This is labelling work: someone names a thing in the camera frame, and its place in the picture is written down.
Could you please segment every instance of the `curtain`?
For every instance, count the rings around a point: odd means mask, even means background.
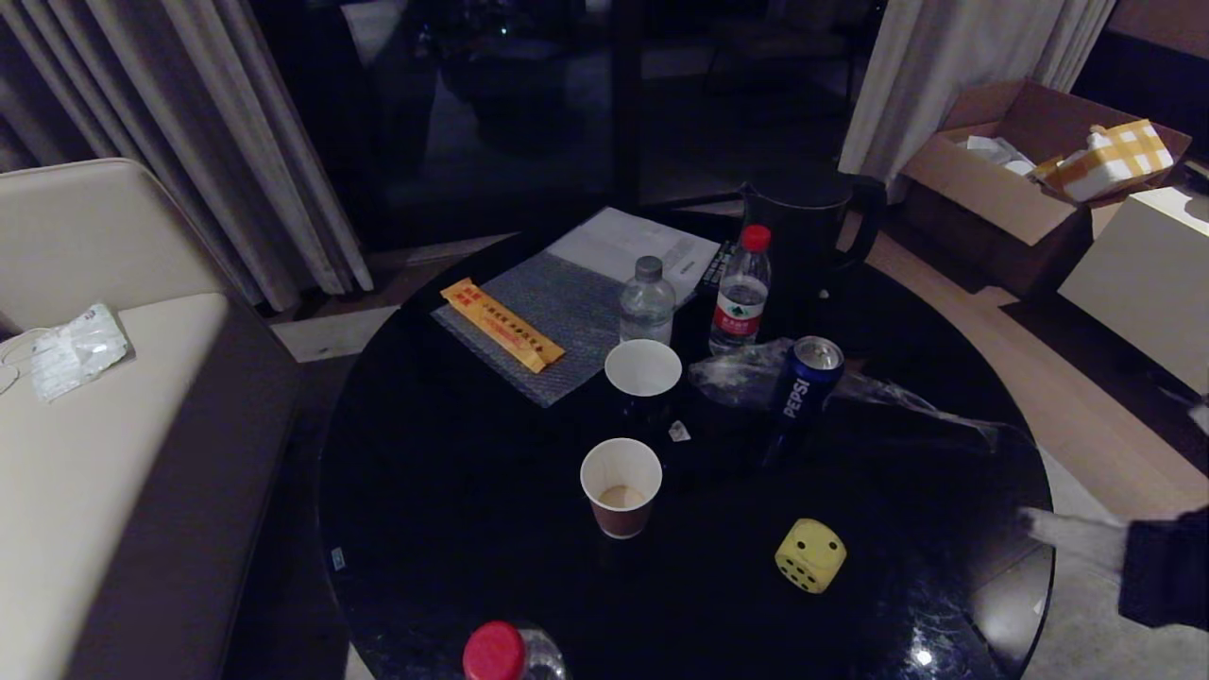
[[[886,181],[936,132],[962,90],[1031,77],[1069,92],[1116,0],[890,0],[839,169]]]
[[[253,302],[372,280],[244,0],[0,0],[0,172],[147,166]]]

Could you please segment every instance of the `beige sofa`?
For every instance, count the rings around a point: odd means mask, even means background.
[[[0,327],[97,301],[133,357],[0,394],[0,678],[218,678],[299,368],[141,166],[0,175]]]

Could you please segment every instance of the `blue soda can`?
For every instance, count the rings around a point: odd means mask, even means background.
[[[793,430],[814,421],[841,375],[844,352],[834,342],[814,335],[794,342],[773,400],[777,421]]]

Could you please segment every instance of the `black electric kettle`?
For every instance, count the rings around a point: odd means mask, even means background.
[[[792,171],[757,173],[740,189],[744,225],[763,224],[773,232],[769,304],[798,307],[800,316],[869,255],[886,211],[883,183],[809,163]],[[846,252],[835,249],[849,204],[864,215]],[[808,330],[794,328],[794,332]]]

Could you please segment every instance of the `paper document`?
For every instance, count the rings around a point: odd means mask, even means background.
[[[679,306],[696,288],[718,247],[678,229],[604,208],[546,252],[623,283],[634,278],[638,258],[654,255],[664,261],[664,278],[676,289]]]

